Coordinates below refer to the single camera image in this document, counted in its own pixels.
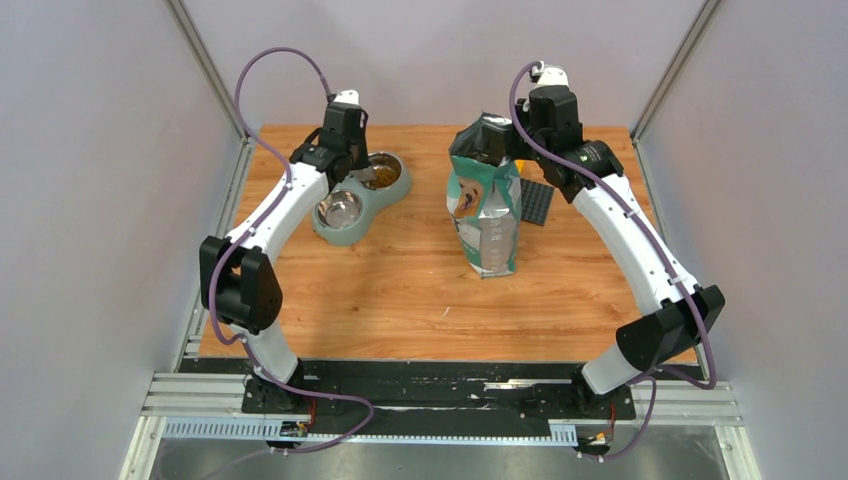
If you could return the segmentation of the green pet food bag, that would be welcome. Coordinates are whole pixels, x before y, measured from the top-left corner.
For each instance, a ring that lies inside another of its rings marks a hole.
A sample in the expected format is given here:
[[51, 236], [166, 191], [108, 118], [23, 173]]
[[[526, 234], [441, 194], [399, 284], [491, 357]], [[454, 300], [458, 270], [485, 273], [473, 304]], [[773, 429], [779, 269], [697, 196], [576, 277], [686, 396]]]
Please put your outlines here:
[[522, 194], [512, 121], [483, 112], [449, 147], [446, 208], [467, 262], [482, 278], [516, 271]]

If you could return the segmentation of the grey metal food scoop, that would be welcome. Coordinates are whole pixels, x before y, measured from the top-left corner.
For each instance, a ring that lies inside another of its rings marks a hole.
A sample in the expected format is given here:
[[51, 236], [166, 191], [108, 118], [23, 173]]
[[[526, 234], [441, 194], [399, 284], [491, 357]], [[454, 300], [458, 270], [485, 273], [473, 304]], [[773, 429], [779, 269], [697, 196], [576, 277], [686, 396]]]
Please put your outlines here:
[[350, 172], [350, 175], [366, 188], [372, 188], [373, 182], [377, 178], [377, 174], [372, 167], [354, 169]]

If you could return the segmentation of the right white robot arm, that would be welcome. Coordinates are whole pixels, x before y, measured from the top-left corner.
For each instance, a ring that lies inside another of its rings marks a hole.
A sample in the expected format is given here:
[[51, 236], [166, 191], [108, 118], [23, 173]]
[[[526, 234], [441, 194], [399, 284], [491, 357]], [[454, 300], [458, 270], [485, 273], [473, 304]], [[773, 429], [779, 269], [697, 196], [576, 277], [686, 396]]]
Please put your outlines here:
[[713, 388], [709, 332], [725, 306], [720, 288], [702, 285], [658, 236], [614, 150], [584, 138], [577, 98], [569, 87], [536, 87], [526, 98], [512, 96], [510, 103], [517, 153], [535, 160], [545, 180], [595, 229], [641, 314], [619, 327], [614, 343], [579, 369], [570, 392], [575, 411], [598, 416], [609, 407], [612, 392], [656, 370], [685, 379], [683, 371], [666, 362], [697, 346], [704, 350], [708, 379], [690, 382]]

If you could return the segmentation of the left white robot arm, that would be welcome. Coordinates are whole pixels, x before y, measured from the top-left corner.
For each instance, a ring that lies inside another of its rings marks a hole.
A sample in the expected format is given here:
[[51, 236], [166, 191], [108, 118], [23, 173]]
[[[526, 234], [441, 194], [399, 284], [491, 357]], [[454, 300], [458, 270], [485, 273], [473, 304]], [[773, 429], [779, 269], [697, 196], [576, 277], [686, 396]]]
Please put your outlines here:
[[302, 362], [285, 340], [278, 316], [283, 293], [274, 264], [306, 215], [357, 170], [370, 167], [367, 112], [357, 94], [334, 94], [321, 127], [295, 149], [284, 174], [260, 205], [226, 236], [199, 248], [202, 304], [223, 345], [239, 343], [253, 374], [268, 383], [268, 400], [283, 413], [306, 400]]

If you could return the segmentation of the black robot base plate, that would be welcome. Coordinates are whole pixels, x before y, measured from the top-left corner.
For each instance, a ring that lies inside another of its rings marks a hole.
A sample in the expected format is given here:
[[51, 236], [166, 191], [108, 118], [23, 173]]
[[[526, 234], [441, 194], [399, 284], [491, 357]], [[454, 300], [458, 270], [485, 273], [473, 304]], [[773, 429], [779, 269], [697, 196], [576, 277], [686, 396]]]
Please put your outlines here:
[[341, 434], [374, 416], [363, 435], [541, 437], [552, 420], [586, 421], [606, 429], [636, 417], [631, 391], [623, 386], [586, 402], [574, 379], [577, 363], [305, 360], [299, 385], [322, 397], [288, 397], [257, 378], [240, 358], [185, 360], [181, 373], [236, 374], [245, 392], [236, 410], [286, 415], [311, 433]]

